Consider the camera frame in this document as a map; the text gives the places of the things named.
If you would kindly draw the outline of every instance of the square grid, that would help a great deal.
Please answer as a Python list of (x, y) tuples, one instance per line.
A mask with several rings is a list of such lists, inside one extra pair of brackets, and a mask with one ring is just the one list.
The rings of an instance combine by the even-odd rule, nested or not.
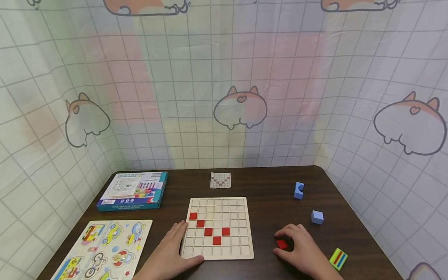
[(211, 173), (210, 189), (231, 188), (230, 173)]
[(245, 197), (192, 198), (187, 221), (181, 248), (183, 258), (197, 255), (206, 260), (254, 258)]

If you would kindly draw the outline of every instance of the blue block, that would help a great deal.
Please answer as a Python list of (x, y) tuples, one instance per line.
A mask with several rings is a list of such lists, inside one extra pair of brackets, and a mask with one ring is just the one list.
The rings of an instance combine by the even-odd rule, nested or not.
[(301, 182), (296, 182), (296, 190), (300, 190), (300, 191), (303, 191), (303, 187), (304, 187), (305, 185), (303, 184), (303, 183), (301, 183)]
[(314, 211), (311, 213), (311, 222), (315, 224), (323, 223), (323, 213), (319, 211)]
[(294, 192), (294, 198), (302, 199), (303, 198), (303, 192), (301, 192), (301, 191), (296, 189), (296, 191)]
[(303, 184), (296, 182), (296, 189), (294, 191), (294, 198), (302, 199), (303, 198)]

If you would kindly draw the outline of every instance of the grid pattern backdrop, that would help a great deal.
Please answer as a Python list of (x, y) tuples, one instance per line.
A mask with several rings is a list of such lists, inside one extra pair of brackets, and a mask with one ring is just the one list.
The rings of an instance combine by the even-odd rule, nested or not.
[[(373, 123), (411, 91), (448, 118), (448, 0), (192, 0), (141, 17), (36, 2), (0, 3), (0, 279), (35, 279), (115, 171), (311, 164), (404, 278), (427, 262), (448, 279), (448, 144), (407, 155)], [(231, 86), (257, 86), (261, 124), (214, 119)], [(65, 101), (81, 92), (111, 123), (76, 148)]]

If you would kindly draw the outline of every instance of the red square tile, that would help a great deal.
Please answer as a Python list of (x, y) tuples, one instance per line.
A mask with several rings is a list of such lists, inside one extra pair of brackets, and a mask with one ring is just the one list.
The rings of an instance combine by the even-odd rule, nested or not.
[(283, 240), (283, 239), (277, 240), (277, 244), (278, 244), (279, 248), (282, 250), (288, 248), (288, 244), (286, 244), (285, 240)]
[(223, 236), (230, 235), (230, 228), (223, 228), (222, 234), (223, 234)]
[(197, 228), (203, 228), (204, 226), (205, 226), (205, 220), (197, 220), (196, 221)]
[(198, 214), (197, 213), (190, 213), (190, 220), (195, 220), (198, 218)]
[(213, 245), (221, 245), (221, 236), (213, 237)]
[(213, 235), (213, 229), (212, 228), (205, 228), (204, 236), (212, 236)]

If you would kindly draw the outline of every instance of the wooden table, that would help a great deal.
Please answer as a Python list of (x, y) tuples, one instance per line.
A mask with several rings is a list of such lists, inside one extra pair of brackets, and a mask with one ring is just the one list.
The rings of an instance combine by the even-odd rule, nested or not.
[[(231, 172), (230, 189), (210, 189), (210, 172)], [(293, 198), (295, 182), (305, 184), (303, 200)], [(324, 254), (336, 247), (349, 256), (341, 275), (348, 279), (402, 279), (362, 225), (325, 172), (317, 166), (226, 168), (168, 171), (160, 209), (98, 212), (90, 204), (38, 280), (50, 279), (91, 220), (154, 220), (137, 266), (140, 270), (174, 222), (185, 219), (191, 197), (247, 197), (255, 259), (207, 261), (179, 278), (190, 279), (310, 279), (278, 259), (274, 233), (289, 223), (303, 224)], [(311, 212), (324, 213), (322, 225), (311, 223)]]

